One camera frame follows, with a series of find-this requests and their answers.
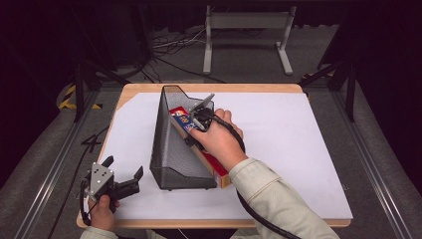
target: wire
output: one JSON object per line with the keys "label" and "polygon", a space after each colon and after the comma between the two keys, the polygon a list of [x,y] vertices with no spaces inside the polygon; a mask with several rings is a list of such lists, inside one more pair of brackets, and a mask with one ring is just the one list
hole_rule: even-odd
{"label": "wire", "polygon": [[197,32],[197,33],[196,33],[196,35],[195,35],[195,36],[193,36],[191,39],[181,39],[181,40],[178,40],[178,41],[169,42],[169,43],[165,43],[165,44],[158,45],[158,46],[153,46],[153,47],[152,47],[152,49],[155,49],[155,48],[161,48],[161,47],[167,47],[167,46],[170,46],[170,45],[178,45],[178,44],[185,45],[185,44],[188,44],[188,43],[190,43],[190,42],[192,42],[192,41],[205,43],[204,41],[199,41],[199,40],[196,40],[196,38],[199,38],[199,37],[200,37],[200,35],[202,35],[202,33],[203,33],[204,31],[205,31],[205,28],[204,28],[204,29],[202,29],[201,31]]}
{"label": "wire", "polygon": [[182,230],[180,230],[180,229],[177,229],[177,230],[179,230],[179,232],[182,234],[182,236],[184,236],[184,238],[186,238],[186,239],[189,239],[189,237],[187,237],[183,232],[182,232]]}
{"label": "wire", "polygon": [[209,80],[213,80],[213,81],[218,82],[218,83],[227,84],[226,82],[221,81],[219,79],[216,79],[216,78],[213,78],[213,77],[204,76],[204,75],[199,74],[199,73],[195,73],[195,72],[191,72],[191,71],[188,71],[188,70],[179,68],[179,67],[177,67],[177,66],[175,66],[175,65],[173,65],[173,64],[171,64],[171,63],[169,63],[169,62],[167,62],[165,60],[162,60],[161,58],[154,57],[154,59],[156,59],[156,60],[158,60],[160,62],[163,62],[163,63],[165,63],[167,65],[170,65],[170,66],[172,66],[172,67],[174,67],[174,68],[176,68],[176,69],[178,69],[178,70],[180,70],[182,72],[189,73],[189,74],[192,74],[192,75],[195,75],[195,76],[199,76],[199,77],[202,77],[202,78],[206,78],[206,79],[209,79]]}
{"label": "wire", "polygon": [[75,169],[74,175],[73,175],[73,177],[72,177],[71,185],[69,186],[69,189],[68,189],[68,192],[67,192],[67,194],[66,194],[65,200],[64,200],[64,201],[63,201],[63,203],[62,203],[62,206],[61,206],[61,208],[60,208],[60,210],[59,210],[58,215],[56,216],[56,220],[55,220],[55,222],[54,222],[54,224],[53,224],[53,228],[50,230],[50,234],[49,234],[49,237],[48,237],[49,239],[53,236],[53,233],[54,233],[54,231],[55,231],[55,229],[56,229],[56,226],[57,226],[57,224],[58,224],[58,222],[59,222],[59,219],[60,219],[60,217],[61,217],[61,215],[62,215],[62,213],[63,213],[63,209],[65,208],[66,202],[68,201],[69,195],[71,194],[72,187],[74,186],[75,179],[76,179],[76,177],[77,177],[77,175],[78,175],[79,168],[81,167],[81,163],[82,163],[82,161],[83,161],[83,159],[84,159],[85,155],[87,154],[88,149],[90,149],[90,148],[93,146],[93,144],[97,141],[97,138],[98,138],[98,137],[99,137],[99,136],[100,136],[103,132],[105,132],[108,128],[109,128],[109,126],[107,126],[107,127],[103,128],[103,129],[102,129],[102,130],[101,130],[98,134],[94,134],[94,135],[93,135],[94,139],[93,139],[92,143],[88,144],[88,145],[87,145],[87,147],[85,148],[84,152],[82,153],[82,156],[81,156],[81,158],[80,158],[80,160],[79,160],[79,162],[78,162],[77,168]]}

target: gray mesh bin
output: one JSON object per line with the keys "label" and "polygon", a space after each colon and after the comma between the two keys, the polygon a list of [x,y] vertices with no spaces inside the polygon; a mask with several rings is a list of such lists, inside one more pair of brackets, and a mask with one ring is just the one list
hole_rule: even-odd
{"label": "gray mesh bin", "polygon": [[[170,121],[169,110],[192,109],[201,100],[191,99],[178,86],[164,86],[158,107],[149,168],[161,189],[215,188],[212,174],[186,144]],[[213,110],[211,102],[207,108]]]}

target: beige sleeve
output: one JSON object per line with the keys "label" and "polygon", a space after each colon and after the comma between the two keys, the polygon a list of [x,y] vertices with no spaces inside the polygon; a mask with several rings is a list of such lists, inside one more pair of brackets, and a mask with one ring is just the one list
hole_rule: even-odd
{"label": "beige sleeve", "polygon": [[[338,238],[301,196],[265,163],[248,158],[230,171],[233,184],[251,208],[301,238]],[[283,238],[255,221],[262,238]]]}
{"label": "beige sleeve", "polygon": [[90,226],[84,231],[81,239],[118,239],[118,237],[112,232]]}

